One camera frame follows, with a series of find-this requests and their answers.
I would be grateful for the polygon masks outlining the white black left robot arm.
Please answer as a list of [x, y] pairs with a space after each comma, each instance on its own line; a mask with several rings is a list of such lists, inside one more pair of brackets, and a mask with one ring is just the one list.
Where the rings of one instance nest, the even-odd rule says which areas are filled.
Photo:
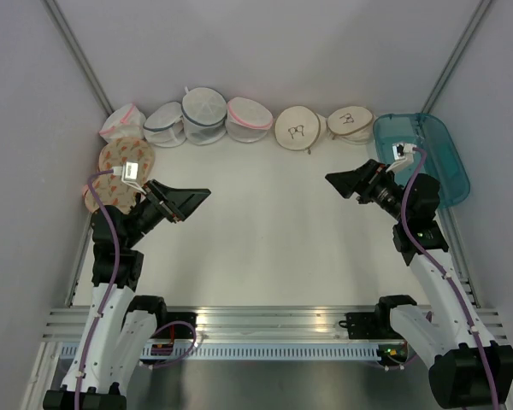
[[79, 347], [45, 409], [124, 409], [127, 388], [150, 338], [171, 322], [160, 296], [139, 296], [144, 256], [135, 245], [163, 220], [186, 220], [210, 196], [208, 189], [175, 189], [151, 179], [126, 214], [99, 202], [91, 217], [91, 306]]

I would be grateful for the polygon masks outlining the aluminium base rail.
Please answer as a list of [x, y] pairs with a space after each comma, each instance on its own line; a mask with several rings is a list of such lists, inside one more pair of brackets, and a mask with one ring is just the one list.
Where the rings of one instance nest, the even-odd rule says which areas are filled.
[[[371, 313], [373, 306], [333, 307], [167, 307], [167, 319], [195, 318], [198, 337], [209, 343], [341, 343], [350, 340], [339, 326], [348, 313]], [[45, 342], [78, 342], [89, 308], [51, 309], [43, 330]], [[498, 313], [478, 308], [480, 319], [500, 344], [507, 335]]]

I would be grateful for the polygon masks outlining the right aluminium corner post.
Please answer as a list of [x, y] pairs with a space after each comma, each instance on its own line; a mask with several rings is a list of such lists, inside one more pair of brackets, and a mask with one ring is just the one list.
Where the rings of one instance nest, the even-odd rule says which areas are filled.
[[468, 23], [463, 29], [462, 34], [459, 36], [454, 48], [446, 60], [445, 65], [441, 69], [439, 77], [436, 79], [433, 88], [423, 103], [421, 108], [422, 113], [430, 114], [432, 112], [433, 107], [436, 105], [441, 94], [446, 88], [451, 76], [455, 73], [459, 62], [462, 60], [467, 48], [469, 47], [470, 42], [475, 37], [482, 22], [485, 20], [494, 4], [494, 0], [480, 0], [477, 3]]

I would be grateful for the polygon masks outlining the left aluminium corner post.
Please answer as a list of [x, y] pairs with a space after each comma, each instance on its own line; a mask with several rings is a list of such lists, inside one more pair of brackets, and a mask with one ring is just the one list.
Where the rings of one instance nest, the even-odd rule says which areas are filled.
[[62, 12], [59, 2], [56, 0], [42, 0], [41, 3], [52, 23], [56, 27], [63, 43], [68, 48], [69, 53], [73, 57], [74, 62], [81, 72], [85, 82], [88, 84], [88, 87], [92, 95], [95, 97], [99, 107], [106, 115], [111, 115], [114, 111], [112, 104], [110, 103], [89, 60], [87, 59], [85, 52], [80, 46], [74, 31], [69, 25], [65, 14]]

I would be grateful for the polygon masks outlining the white blue-trim mesh bag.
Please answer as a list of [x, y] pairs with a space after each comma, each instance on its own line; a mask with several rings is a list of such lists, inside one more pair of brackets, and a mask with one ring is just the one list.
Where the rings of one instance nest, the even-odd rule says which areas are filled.
[[143, 125], [144, 138], [161, 148], [175, 148], [186, 141], [181, 105], [168, 102], [148, 117]]

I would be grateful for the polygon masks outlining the beige round glasses laundry bag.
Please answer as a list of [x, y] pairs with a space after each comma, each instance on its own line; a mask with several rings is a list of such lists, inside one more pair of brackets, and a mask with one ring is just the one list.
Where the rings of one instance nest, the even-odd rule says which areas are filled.
[[339, 108], [327, 118], [327, 128], [333, 139], [348, 144], [365, 145], [372, 140], [374, 114], [362, 106]]

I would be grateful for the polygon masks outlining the aluminium corner post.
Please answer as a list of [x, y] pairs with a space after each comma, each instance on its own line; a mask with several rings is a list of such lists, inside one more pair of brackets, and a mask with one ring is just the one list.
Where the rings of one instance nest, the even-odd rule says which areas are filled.
[[446, 88], [451, 76], [455, 73], [459, 62], [462, 60], [467, 48], [469, 47], [470, 42], [475, 37], [482, 22], [485, 20], [494, 4], [494, 0], [480, 0], [477, 3], [468, 23], [463, 29], [462, 34], [459, 36], [454, 48], [446, 60], [445, 65], [441, 69], [439, 77], [436, 79], [433, 88], [423, 103], [421, 108], [422, 113], [430, 114], [432, 112], [433, 107], [436, 105], [441, 94]]
[[56, 27], [63, 43], [68, 48], [69, 53], [73, 57], [74, 62], [81, 72], [85, 82], [88, 84], [88, 87], [92, 95], [95, 97], [99, 107], [106, 115], [111, 115], [114, 111], [112, 104], [110, 103], [89, 60], [87, 59], [85, 52], [80, 46], [74, 31], [69, 25], [65, 14], [62, 12], [59, 2], [56, 0], [42, 0], [41, 3], [52, 23]]

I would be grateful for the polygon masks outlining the white pink-trim mesh bag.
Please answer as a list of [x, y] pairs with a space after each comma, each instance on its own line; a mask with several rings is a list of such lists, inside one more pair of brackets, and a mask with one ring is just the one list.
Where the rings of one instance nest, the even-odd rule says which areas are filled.
[[118, 138], [143, 139], [145, 121], [145, 115], [133, 103], [125, 104], [108, 117], [98, 135], [107, 143]]

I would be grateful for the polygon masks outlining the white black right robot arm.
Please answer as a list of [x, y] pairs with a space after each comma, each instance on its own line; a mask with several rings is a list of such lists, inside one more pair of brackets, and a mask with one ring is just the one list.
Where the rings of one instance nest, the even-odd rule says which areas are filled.
[[507, 401], [513, 382], [513, 348], [499, 344], [486, 328], [457, 276], [448, 244], [435, 220], [440, 183], [425, 173], [399, 185], [375, 160], [325, 177], [345, 199], [374, 203], [396, 221], [393, 243], [431, 305], [426, 319], [406, 295], [383, 296], [373, 326], [383, 337], [399, 334], [427, 367], [434, 399], [444, 409]]

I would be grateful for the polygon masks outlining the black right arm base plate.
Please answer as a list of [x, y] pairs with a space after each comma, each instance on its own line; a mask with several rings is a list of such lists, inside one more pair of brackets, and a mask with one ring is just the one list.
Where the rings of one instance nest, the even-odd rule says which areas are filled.
[[350, 340], [386, 340], [395, 337], [374, 312], [348, 312], [342, 327], [347, 330]]

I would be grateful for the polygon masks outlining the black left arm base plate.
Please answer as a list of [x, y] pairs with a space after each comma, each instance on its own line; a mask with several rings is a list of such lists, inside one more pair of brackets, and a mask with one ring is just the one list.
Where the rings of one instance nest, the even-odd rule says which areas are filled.
[[157, 322], [152, 338], [173, 341], [193, 339], [197, 318], [198, 315], [192, 311], [169, 312]]

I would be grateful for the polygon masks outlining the white pink-zip mesh bag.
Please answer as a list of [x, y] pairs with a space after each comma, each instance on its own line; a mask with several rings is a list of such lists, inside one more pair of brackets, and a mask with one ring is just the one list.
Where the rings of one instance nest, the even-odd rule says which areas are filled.
[[261, 103], [244, 97], [234, 97], [227, 103], [225, 126], [228, 135], [241, 143], [263, 139], [274, 122], [272, 113]]

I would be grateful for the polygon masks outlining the tall white blue-zip mesh bag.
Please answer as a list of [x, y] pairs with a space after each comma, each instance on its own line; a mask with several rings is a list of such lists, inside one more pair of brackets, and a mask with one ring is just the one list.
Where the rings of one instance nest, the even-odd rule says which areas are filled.
[[181, 101], [181, 112], [184, 133], [192, 144], [213, 144], [227, 132], [227, 102], [216, 90], [208, 87], [186, 87]]

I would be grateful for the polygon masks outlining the teal transparent plastic bin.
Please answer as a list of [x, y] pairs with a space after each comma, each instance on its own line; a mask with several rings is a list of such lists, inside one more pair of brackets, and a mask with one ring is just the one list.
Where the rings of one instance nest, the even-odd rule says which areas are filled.
[[375, 121], [373, 133], [382, 163], [395, 162], [395, 147], [402, 143], [414, 144], [427, 152], [421, 172], [440, 182], [441, 208], [456, 206], [467, 198], [469, 178], [451, 135], [440, 119], [423, 113], [385, 114]]

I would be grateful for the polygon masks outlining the floral peanut-shaped laundry bag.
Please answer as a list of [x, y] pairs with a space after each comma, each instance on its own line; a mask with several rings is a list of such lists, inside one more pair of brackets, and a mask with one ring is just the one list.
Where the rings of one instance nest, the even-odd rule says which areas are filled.
[[124, 165], [137, 163], [136, 184], [140, 187], [147, 181], [155, 162], [155, 152], [151, 146], [140, 138], [124, 137], [108, 143], [98, 157], [99, 172], [112, 170], [97, 176], [92, 187], [103, 205], [112, 205], [122, 213], [128, 214], [136, 203], [139, 191], [121, 180]]

